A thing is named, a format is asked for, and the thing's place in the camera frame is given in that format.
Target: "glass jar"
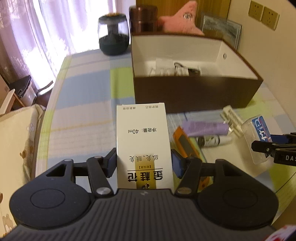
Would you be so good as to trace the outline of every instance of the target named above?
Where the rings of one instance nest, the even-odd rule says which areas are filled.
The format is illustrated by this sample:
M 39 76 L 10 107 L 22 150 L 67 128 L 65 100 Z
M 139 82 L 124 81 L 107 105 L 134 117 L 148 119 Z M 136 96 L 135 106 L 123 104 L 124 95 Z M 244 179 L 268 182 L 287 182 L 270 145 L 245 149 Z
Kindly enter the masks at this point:
M 129 31 L 126 16 L 110 13 L 99 18 L 99 44 L 106 55 L 119 55 L 126 51 L 129 44 Z

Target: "orange device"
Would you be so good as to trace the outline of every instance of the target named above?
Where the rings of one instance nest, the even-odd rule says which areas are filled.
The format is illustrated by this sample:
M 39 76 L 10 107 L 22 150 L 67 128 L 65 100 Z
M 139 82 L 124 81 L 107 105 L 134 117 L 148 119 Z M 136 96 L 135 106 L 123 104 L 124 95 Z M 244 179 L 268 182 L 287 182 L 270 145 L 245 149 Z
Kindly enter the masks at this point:
M 182 157 L 197 157 L 200 158 L 200 154 L 194 147 L 188 136 L 185 134 L 183 129 L 178 126 L 173 134 L 176 146 Z M 198 190 L 203 190 L 210 182 L 210 177 L 201 177 L 198 185 Z

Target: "purple tube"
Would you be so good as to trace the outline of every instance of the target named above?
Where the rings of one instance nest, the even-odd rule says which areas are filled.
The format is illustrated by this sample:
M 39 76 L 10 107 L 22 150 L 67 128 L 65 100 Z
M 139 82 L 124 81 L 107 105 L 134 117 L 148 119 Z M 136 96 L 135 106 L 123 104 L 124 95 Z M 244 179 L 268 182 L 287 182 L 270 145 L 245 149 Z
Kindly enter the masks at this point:
M 219 122 L 183 121 L 183 130 L 189 137 L 227 135 L 229 125 Z

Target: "cardboard box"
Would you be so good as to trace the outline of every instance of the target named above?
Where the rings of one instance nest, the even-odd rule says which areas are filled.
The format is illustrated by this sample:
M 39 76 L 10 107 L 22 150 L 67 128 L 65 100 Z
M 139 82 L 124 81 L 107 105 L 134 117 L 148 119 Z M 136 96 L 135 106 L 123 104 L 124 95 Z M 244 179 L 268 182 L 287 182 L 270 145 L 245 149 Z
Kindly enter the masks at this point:
M 118 105 L 116 148 L 118 188 L 174 191 L 164 103 Z
M 8 92 L 9 92 L 9 87 L 6 84 L 6 82 L 3 80 L 3 78 L 0 76 L 0 107 L 3 104 L 3 101 L 5 100 Z
M 164 102 L 167 113 L 248 105 L 263 79 L 221 39 L 168 33 L 131 37 L 136 104 Z M 153 76 L 156 58 L 173 59 L 201 75 Z

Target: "white bottle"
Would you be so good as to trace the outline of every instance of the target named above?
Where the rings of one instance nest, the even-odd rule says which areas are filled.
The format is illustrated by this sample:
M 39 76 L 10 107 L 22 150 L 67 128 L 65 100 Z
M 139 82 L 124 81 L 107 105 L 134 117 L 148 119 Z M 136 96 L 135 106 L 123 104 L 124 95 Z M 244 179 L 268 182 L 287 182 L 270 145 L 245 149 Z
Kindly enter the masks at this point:
M 230 136 L 203 136 L 198 137 L 197 144 L 200 147 L 211 147 L 211 146 L 218 146 L 224 145 L 232 142 L 232 137 Z

